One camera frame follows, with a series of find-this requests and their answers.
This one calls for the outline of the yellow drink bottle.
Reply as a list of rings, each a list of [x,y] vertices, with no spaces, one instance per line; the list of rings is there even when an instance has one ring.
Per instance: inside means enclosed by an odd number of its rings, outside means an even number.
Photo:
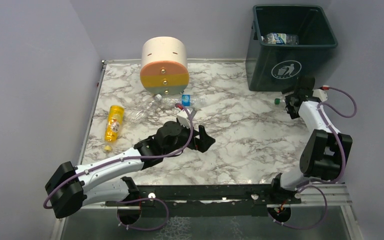
[[[104,134],[104,151],[111,152],[121,130],[125,109],[120,105],[112,105],[108,112]]]

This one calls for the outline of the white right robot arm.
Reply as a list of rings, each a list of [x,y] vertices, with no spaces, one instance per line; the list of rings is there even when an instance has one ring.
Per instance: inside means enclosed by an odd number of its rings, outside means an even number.
[[[310,132],[310,137],[297,168],[279,173],[271,181],[269,197],[273,201],[292,198],[310,183],[335,184],[344,175],[353,144],[350,135],[342,133],[326,115],[327,91],[331,87],[323,85],[315,88],[315,78],[301,76],[294,87],[282,91],[278,105],[285,104],[291,119],[302,119]]]

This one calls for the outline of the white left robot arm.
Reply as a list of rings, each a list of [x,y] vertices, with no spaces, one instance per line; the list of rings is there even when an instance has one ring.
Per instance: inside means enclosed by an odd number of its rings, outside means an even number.
[[[215,142],[203,125],[194,129],[167,121],[155,134],[118,155],[90,164],[60,164],[45,184],[43,208],[52,209],[55,217],[62,219],[89,204],[123,201],[133,194],[133,182],[122,179],[108,185],[108,181],[151,168],[186,148],[204,153]]]

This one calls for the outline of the clear bottle blue label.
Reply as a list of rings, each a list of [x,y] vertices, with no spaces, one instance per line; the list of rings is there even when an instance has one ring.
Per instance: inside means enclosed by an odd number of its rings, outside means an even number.
[[[190,94],[181,94],[179,96],[160,95],[154,96],[154,99],[161,105],[162,108],[173,108],[175,104],[181,104],[184,107],[201,108],[207,105],[207,102],[202,97],[193,97]]]

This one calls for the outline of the clear bottle green cap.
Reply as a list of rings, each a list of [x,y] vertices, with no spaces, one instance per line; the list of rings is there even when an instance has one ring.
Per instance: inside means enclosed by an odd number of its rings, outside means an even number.
[[[284,97],[282,98],[275,98],[274,99],[274,104],[275,105],[285,105],[286,104],[286,99]]]

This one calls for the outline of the clear bottle green-white label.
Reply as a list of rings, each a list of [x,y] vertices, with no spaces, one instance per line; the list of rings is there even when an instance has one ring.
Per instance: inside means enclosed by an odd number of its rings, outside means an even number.
[[[299,37],[295,34],[271,32],[263,36],[263,42],[270,45],[298,45]]]

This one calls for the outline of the crushed clear bottle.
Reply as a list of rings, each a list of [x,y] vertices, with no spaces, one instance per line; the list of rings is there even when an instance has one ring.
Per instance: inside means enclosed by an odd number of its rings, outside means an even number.
[[[129,123],[139,123],[141,120],[153,114],[159,107],[160,102],[160,100],[150,97],[143,102],[138,103],[131,111],[128,112],[126,120]]]

